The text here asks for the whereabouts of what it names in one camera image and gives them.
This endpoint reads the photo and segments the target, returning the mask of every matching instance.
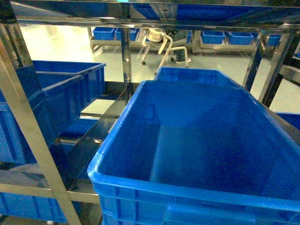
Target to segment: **white chair leg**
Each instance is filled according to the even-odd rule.
[[[161,60],[160,65],[159,65],[158,68],[160,68],[160,67],[163,66],[163,64],[164,64],[166,58],[168,57],[168,55],[169,55],[169,51],[167,50],[166,53],[165,53],[165,55],[164,55],[164,57],[163,57],[163,59]]]
[[[186,57],[186,68],[188,68],[188,50],[187,50],[187,48],[184,48],[184,55]]]
[[[150,45],[150,43],[149,43],[149,46],[147,47],[146,52],[145,52],[145,54],[144,54],[144,56],[143,56],[143,58],[142,58],[142,64],[143,64],[143,65],[146,64],[145,59],[146,59],[146,57],[147,57],[147,55],[148,55],[148,53],[149,53],[150,48],[151,48],[151,45]]]

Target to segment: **blue plastic crate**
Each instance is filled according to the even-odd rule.
[[[61,136],[80,138],[88,132],[88,130],[97,122],[97,119],[82,119],[79,118],[74,124],[68,127]]]
[[[255,8],[180,4],[178,5],[177,20],[226,21],[253,9]]]
[[[254,38],[251,33],[243,32],[228,32],[227,36],[232,45],[249,45]]]
[[[30,98],[32,110],[40,121],[41,130],[48,144],[51,146],[57,137],[80,117],[82,102],[82,87],[84,78],[80,75],[38,74],[43,93]],[[45,117],[48,107],[56,127],[52,129],[52,118]],[[35,162],[35,158],[8,106],[0,92],[0,161],[17,164]]]
[[[118,224],[300,223],[299,152],[243,88],[146,81],[88,175]]]
[[[224,32],[220,31],[202,31],[201,32],[203,44],[221,44],[225,38]]]
[[[96,27],[93,30],[95,40],[113,40],[115,28]]]
[[[82,75],[84,82],[80,90],[81,109],[87,107],[105,91],[105,63],[34,60],[33,65],[38,74]]]
[[[253,39],[257,39],[258,33],[251,33],[253,36]]]
[[[67,152],[73,147],[73,144],[62,143],[64,152]],[[39,169],[34,166],[34,173],[41,173]],[[20,176],[19,179],[27,180],[28,175]],[[47,186],[44,178],[36,180],[36,182],[43,183]],[[80,204],[73,202],[77,212],[80,211]],[[32,218],[40,220],[50,220],[58,223],[66,223],[67,220],[56,199],[37,197],[30,195],[19,195],[11,193],[0,193],[0,214],[7,216],[16,216],[23,218]]]
[[[277,112],[276,114],[300,130],[300,114],[287,112]]]
[[[136,11],[142,14],[146,19],[149,20],[159,20],[158,15],[152,9],[150,4],[133,4]]]
[[[187,43],[190,43],[190,42],[191,42],[192,35],[193,35],[193,32],[190,30],[190,32],[189,32],[188,35],[187,35]]]
[[[130,40],[135,41],[139,29],[130,28]],[[121,41],[121,30],[120,28],[116,29],[116,40]]]
[[[279,44],[280,38],[281,38],[281,35],[270,36],[267,45],[269,45],[269,46],[277,46]]]
[[[221,71],[211,69],[161,67],[158,69],[154,81],[214,84],[236,88],[242,87]]]

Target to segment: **shelving unit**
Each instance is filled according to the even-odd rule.
[[[203,0],[195,0],[192,4],[187,0],[149,1],[150,5],[148,6],[157,14],[160,20],[145,19],[145,17],[134,11],[132,4],[148,4],[143,0],[128,0],[126,2],[118,0],[92,0],[89,2],[84,0],[76,2],[68,0],[14,0],[14,2],[28,7],[28,11],[20,11],[18,7],[15,7],[14,11],[10,1],[2,1],[0,9],[0,89],[44,174],[43,179],[47,181],[48,185],[42,187],[35,182],[20,182],[19,177],[26,176],[26,174],[0,170],[0,192],[55,198],[71,225],[91,224],[85,213],[83,215],[76,213],[72,201],[82,202],[84,207],[89,209],[91,204],[99,204],[99,198],[92,191],[91,183],[88,180],[73,179],[71,187],[66,189],[66,185],[49,152],[40,124],[37,122],[30,106],[28,84],[26,84],[24,79],[20,79],[19,76],[20,71],[29,68],[26,76],[35,81],[30,84],[30,91],[41,92],[41,87],[37,82],[37,75],[18,21],[22,23],[71,25],[88,28],[91,26],[122,28],[121,41],[111,41],[107,45],[121,44],[124,83],[110,82],[106,86],[106,94],[119,95],[119,97],[84,138],[78,141],[71,150],[68,157],[72,162],[70,165],[72,177],[76,177],[76,175],[86,169],[90,159],[107,136],[136,87],[136,84],[131,82],[130,47],[135,44],[138,46],[139,43],[130,42],[129,27],[197,30],[193,40],[193,52],[199,51],[196,43],[200,42],[200,30],[263,32],[266,38],[259,34],[255,45],[247,46],[253,52],[243,83],[248,91],[251,90],[263,54],[268,49],[265,47],[268,35],[282,34],[280,45],[273,56],[272,67],[261,93],[260,101],[266,106],[270,106],[283,78],[294,83],[300,83],[300,63],[293,59],[293,54],[300,41],[300,34],[298,34],[300,31],[300,8],[298,8],[296,2],[286,1],[282,3],[283,5],[278,6],[278,1],[276,0],[258,0],[255,3],[249,1],[249,3],[244,3],[243,5],[244,1],[240,0],[217,0],[214,3],[210,3],[209,7],[218,6],[218,10],[222,10],[222,7],[225,7],[226,10],[232,11],[245,9],[245,7],[247,10],[249,9],[248,7],[252,9],[252,11],[243,13],[240,10],[238,15],[219,21],[204,21],[196,16],[194,18],[189,17],[186,20],[177,19],[177,12],[183,6],[201,8],[205,6],[205,1]],[[107,12],[104,13],[101,7],[107,7]],[[89,36],[91,48],[94,49],[92,45],[106,45],[104,42],[97,43],[93,40],[90,30]],[[212,49],[225,48],[232,50],[230,45],[220,46],[222,45],[209,47]],[[300,144],[300,131],[274,113],[270,113],[290,136]],[[91,191],[81,191],[82,186],[89,186]]]

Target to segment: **metal shelf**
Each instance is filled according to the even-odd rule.
[[[280,40],[280,45],[273,57],[273,64],[268,75],[265,87],[263,89],[260,100],[270,105],[272,96],[276,93],[276,88],[280,84],[280,79],[293,80],[299,82],[299,71],[290,67],[291,53],[295,52],[300,37],[296,34],[300,30],[300,24],[295,22],[300,21],[299,16],[293,16],[288,20],[273,20],[270,22],[258,23],[252,20],[247,22],[245,18],[240,17],[234,20],[224,22],[220,21],[192,21],[192,20],[176,20],[176,12],[179,4],[191,5],[206,5],[207,1],[195,0],[193,3],[187,0],[155,0],[145,2],[144,0],[129,0],[127,4],[120,3],[117,0],[89,0],[76,1],[79,6],[89,4],[90,10],[82,10],[77,7],[76,10],[70,12],[70,5],[73,1],[68,0],[52,0],[52,1],[38,1],[38,0],[16,0],[17,3],[29,5],[28,11],[20,10],[20,7],[15,8],[15,12],[8,0],[1,2],[0,9],[0,67],[2,74],[0,76],[0,89],[6,100],[41,168],[44,175],[30,174],[28,178],[26,173],[0,170],[0,192],[16,193],[23,195],[34,195],[56,198],[62,211],[64,212],[69,224],[71,225],[91,225],[88,220],[82,220],[81,215],[77,215],[71,201],[79,201],[86,204],[99,204],[98,195],[95,194],[91,188],[91,184],[86,180],[74,179],[70,188],[66,188],[57,166],[49,152],[48,146],[43,137],[40,124],[36,120],[29,97],[33,92],[41,92],[41,87],[38,84],[38,79],[32,65],[25,41],[22,37],[20,27],[17,19],[23,23],[36,24],[54,24],[54,25],[73,25],[73,26],[104,26],[104,27],[121,27],[121,41],[98,42],[91,38],[91,45],[121,45],[124,83],[110,83],[106,90],[108,93],[121,93],[123,85],[126,87],[117,101],[101,116],[95,126],[81,139],[76,146],[71,150],[69,159],[73,160],[72,173],[73,176],[79,174],[82,169],[85,169],[89,163],[89,159],[93,156],[95,151],[105,139],[110,128],[113,126],[117,117],[111,116],[120,113],[130,99],[136,84],[131,82],[131,58],[130,46],[140,46],[141,43],[130,42],[129,28],[162,28],[162,29],[183,29],[183,30],[223,30],[223,31],[244,31],[244,32],[263,32],[268,34],[283,34]],[[58,2],[61,7],[55,8],[55,2]],[[95,17],[96,10],[100,4],[107,4],[109,12],[112,12],[115,18],[99,18]],[[133,9],[132,3],[150,3],[153,10],[159,15],[160,20],[147,20],[136,10]],[[282,2],[278,6],[277,0],[216,0],[210,1],[210,5],[218,6],[252,6],[252,7],[271,7],[263,14],[254,13],[251,15],[252,19],[257,19],[262,15],[273,14],[283,10],[296,9],[298,4],[296,1]],[[257,38],[255,45],[250,46],[217,46],[217,45],[198,45],[200,38],[198,35],[193,40],[194,45],[190,47],[197,52],[199,49],[214,49],[233,51],[235,48],[243,51],[252,51],[251,60],[248,66],[247,74],[244,79],[244,86],[250,91],[256,72],[258,70],[260,61],[265,51],[266,41],[261,34]],[[23,79],[20,79],[19,72],[26,70],[27,78],[32,81],[30,88],[26,85]],[[283,119],[274,116],[276,120],[283,126],[283,128],[295,140],[299,140],[299,131],[286,123]],[[74,165],[80,163],[81,168],[75,168]],[[42,185],[37,184],[34,179],[40,180]]]

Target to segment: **metal frame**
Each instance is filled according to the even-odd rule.
[[[87,2],[95,3],[109,3],[117,5],[122,10],[122,15],[117,19],[105,19],[105,18],[79,18],[69,16],[36,16],[36,15],[18,15],[17,19],[23,23],[36,23],[36,24],[53,24],[53,25],[73,25],[73,26],[106,26],[106,27],[120,27],[123,28],[121,31],[120,42],[110,42],[110,44],[120,44],[122,46],[122,58],[123,58],[123,71],[124,71],[124,83],[126,90],[120,95],[118,100],[106,111],[106,113],[99,119],[93,129],[85,135],[81,141],[76,144],[73,151],[73,159],[78,154],[84,154],[85,152],[80,146],[89,148],[90,158],[94,152],[101,145],[102,141],[106,137],[110,128],[113,126],[117,117],[111,116],[112,114],[120,113],[125,107],[126,102],[130,99],[134,86],[131,82],[131,58],[130,58],[130,47],[138,45],[138,43],[130,42],[129,38],[129,27],[135,28],[168,28],[168,29],[183,29],[183,30],[196,30],[194,38],[194,46],[192,46],[194,52],[198,52],[198,44],[201,42],[199,30],[231,30],[231,31],[244,31],[244,32],[260,32],[262,31],[265,35],[268,34],[285,34],[281,39],[278,52],[273,58],[273,65],[268,75],[264,91],[260,97],[260,100],[269,105],[268,101],[270,89],[278,85],[278,74],[281,74],[286,79],[292,80],[293,82],[299,83],[300,70],[290,67],[286,62],[289,58],[290,53],[294,49],[295,37],[298,37],[295,33],[300,30],[300,24],[278,24],[278,23],[244,23],[243,18],[234,22],[201,22],[201,21],[176,21],[169,20],[169,16],[174,17],[176,15],[176,7],[178,4],[206,4],[206,0],[195,0],[190,3],[188,0],[155,0],[146,2],[144,0],[130,0],[128,3],[151,3],[154,4],[153,8],[160,14],[161,20],[146,20],[146,19],[132,19],[130,17],[130,9],[128,5],[121,4],[118,0],[89,0]],[[275,7],[275,10],[282,10],[277,7],[276,0],[258,0],[258,1],[247,1],[247,6],[264,6],[264,7]],[[210,2],[212,5],[236,5],[240,6],[245,4],[244,1],[240,0],[216,0]],[[281,7],[298,7],[297,2],[283,2]],[[43,131],[39,126],[39,122],[35,117],[35,112],[32,110],[29,96],[30,91],[26,88],[24,80],[20,79],[18,71],[22,69],[28,69],[28,78],[33,81],[31,89],[36,92],[42,92],[41,87],[38,84],[32,61],[30,59],[26,44],[22,37],[20,27],[17,23],[15,14],[12,10],[9,0],[2,0],[0,10],[0,89],[3,92],[6,100],[27,140],[29,143],[34,156],[39,163],[44,175],[32,175],[33,179],[24,180],[21,177],[28,177],[26,173],[4,171],[0,170],[0,192],[8,192],[15,194],[34,195],[56,198],[71,225],[83,225],[90,224],[89,221],[83,221],[80,216],[77,215],[71,201],[79,201],[84,203],[99,204],[98,195],[95,194],[92,189],[90,192],[82,192],[80,186],[82,182],[85,185],[91,187],[90,183],[86,181],[76,180],[70,188],[66,188],[57,165],[49,152],[47,143],[43,137]],[[92,38],[91,30],[88,30],[89,37],[91,39],[91,49],[94,48],[94,44],[97,44]],[[258,41],[254,46],[251,46],[254,51],[251,62],[248,67],[247,76],[244,80],[244,85],[248,90],[251,89],[253,80],[255,78],[259,62],[261,60],[263,52],[266,50],[265,41],[259,36]],[[228,46],[207,46],[213,49],[223,49],[232,51],[232,47]],[[120,84],[117,85],[116,89],[120,90]],[[26,115],[27,121],[23,119],[23,115]],[[299,132],[291,125],[284,122],[284,120],[277,118],[286,129],[292,138],[299,138]],[[72,170],[73,173],[79,173],[80,170],[75,168]],[[42,181],[43,186],[37,185],[33,182],[34,179]]]

